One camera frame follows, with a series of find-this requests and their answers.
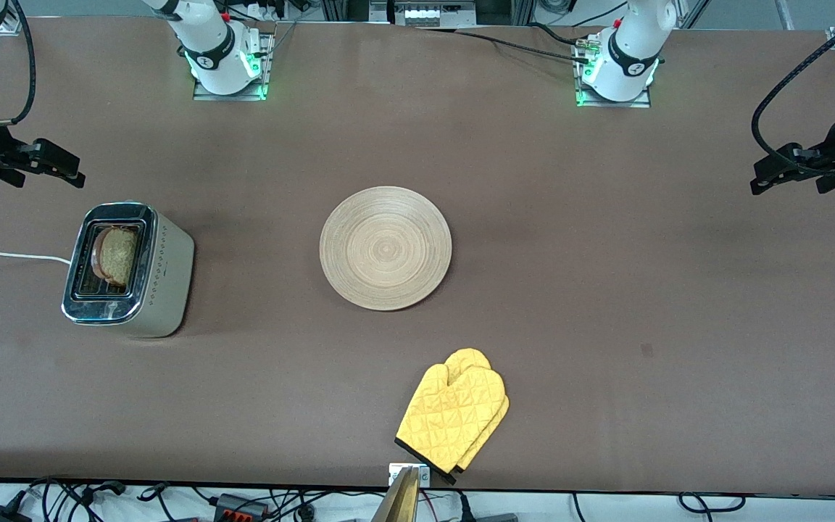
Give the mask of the yellow quilted oven mitt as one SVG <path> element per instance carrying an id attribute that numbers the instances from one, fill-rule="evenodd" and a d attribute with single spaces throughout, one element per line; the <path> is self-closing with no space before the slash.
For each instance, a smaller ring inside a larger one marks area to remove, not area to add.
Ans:
<path id="1" fill-rule="evenodd" d="M 448 384 L 453 384 L 462 373 L 470 368 L 479 367 L 491 370 L 490 362 L 485 357 L 485 354 L 472 347 L 460 348 L 460 350 L 450 354 L 447 360 L 444 361 L 444 366 L 448 370 Z M 490 439 L 491 434 L 496 431 L 499 424 L 503 421 L 509 406 L 510 400 L 506 396 L 499 403 L 494 419 L 490 423 L 487 423 L 487 426 L 481 430 L 480 436 L 468 446 L 467 452 L 458 460 L 457 465 L 454 467 L 455 473 L 464 473 L 466 471 L 478 452 L 483 448 L 483 445 Z"/>
<path id="2" fill-rule="evenodd" d="M 395 443 L 444 479 L 497 418 L 506 399 L 497 371 L 471 367 L 453 382 L 444 364 L 431 365 L 409 401 Z"/>

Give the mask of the gold metal bar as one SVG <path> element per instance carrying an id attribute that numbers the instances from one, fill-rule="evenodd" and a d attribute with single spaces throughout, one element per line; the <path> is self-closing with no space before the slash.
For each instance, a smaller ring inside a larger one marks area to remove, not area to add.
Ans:
<path id="1" fill-rule="evenodd" d="M 401 467 L 370 522 L 415 522 L 420 480 L 420 466 Z"/>

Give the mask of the chrome two-slot toaster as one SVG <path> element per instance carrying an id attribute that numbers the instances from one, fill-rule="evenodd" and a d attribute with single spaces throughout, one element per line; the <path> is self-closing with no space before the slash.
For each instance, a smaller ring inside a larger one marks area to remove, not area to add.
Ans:
<path id="1" fill-rule="evenodd" d="M 97 278 L 90 265 L 96 235 L 133 229 L 137 252 L 126 287 Z M 194 267 L 192 237 L 141 202 L 110 202 L 83 218 L 67 271 L 61 310 L 72 323 L 105 327 L 139 339 L 163 338 L 183 321 Z"/>

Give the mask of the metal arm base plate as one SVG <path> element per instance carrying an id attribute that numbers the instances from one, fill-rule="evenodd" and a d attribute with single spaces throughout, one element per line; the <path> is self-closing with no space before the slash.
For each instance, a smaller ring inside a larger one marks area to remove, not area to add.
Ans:
<path id="1" fill-rule="evenodd" d="M 574 57 L 583 57 L 589 62 L 586 64 L 573 64 L 574 88 L 576 89 L 576 104 L 586 108 L 634 108 L 649 109 L 652 106 L 652 94 L 649 86 L 652 85 L 653 77 L 649 76 L 649 83 L 642 92 L 632 100 L 618 101 L 610 100 L 600 96 L 593 86 L 586 85 L 584 79 L 596 69 L 596 60 L 599 59 L 599 34 L 592 33 L 587 37 L 578 38 L 576 43 L 570 47 Z"/>
<path id="2" fill-rule="evenodd" d="M 275 39 L 271 33 L 246 29 L 233 38 L 215 69 L 203 68 L 212 58 L 186 53 L 193 74 L 192 99 L 202 102 L 262 102 L 267 99 L 273 65 Z"/>

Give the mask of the round wooden plate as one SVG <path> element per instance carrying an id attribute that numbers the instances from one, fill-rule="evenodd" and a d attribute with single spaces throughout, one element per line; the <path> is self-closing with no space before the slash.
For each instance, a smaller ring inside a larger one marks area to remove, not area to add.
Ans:
<path id="1" fill-rule="evenodd" d="M 372 187 L 345 198 L 328 216 L 319 241 L 321 268 L 345 300 L 365 310 L 405 310 L 444 280 L 453 236 L 438 207 L 402 187 Z M 349 263 L 357 277 L 339 271 Z"/>

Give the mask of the white table edge bracket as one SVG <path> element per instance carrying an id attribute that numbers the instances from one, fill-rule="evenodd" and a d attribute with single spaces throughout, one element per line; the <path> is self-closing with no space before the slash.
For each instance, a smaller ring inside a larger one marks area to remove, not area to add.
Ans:
<path id="1" fill-rule="evenodd" d="M 398 475 L 408 468 L 417 469 L 418 483 L 420 483 L 421 489 L 426 489 L 431 485 L 430 467 L 427 465 L 418 465 L 418 463 L 390 463 L 388 466 L 388 485 L 392 486 L 394 480 L 398 478 Z"/>

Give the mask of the brown bread slice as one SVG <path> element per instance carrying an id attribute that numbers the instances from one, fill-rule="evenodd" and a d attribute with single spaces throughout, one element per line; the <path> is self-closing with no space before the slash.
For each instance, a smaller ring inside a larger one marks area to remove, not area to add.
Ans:
<path id="1" fill-rule="evenodd" d="M 122 227 L 103 228 L 96 235 L 90 255 L 92 271 L 100 280 L 126 287 L 137 252 L 137 234 Z"/>

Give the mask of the black red connector block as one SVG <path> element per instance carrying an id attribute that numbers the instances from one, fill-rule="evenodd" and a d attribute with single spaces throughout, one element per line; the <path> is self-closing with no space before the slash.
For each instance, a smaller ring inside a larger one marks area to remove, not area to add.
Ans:
<path id="1" fill-rule="evenodd" d="M 270 513 L 268 505 L 232 494 L 212 497 L 215 514 L 212 522 L 265 522 Z"/>

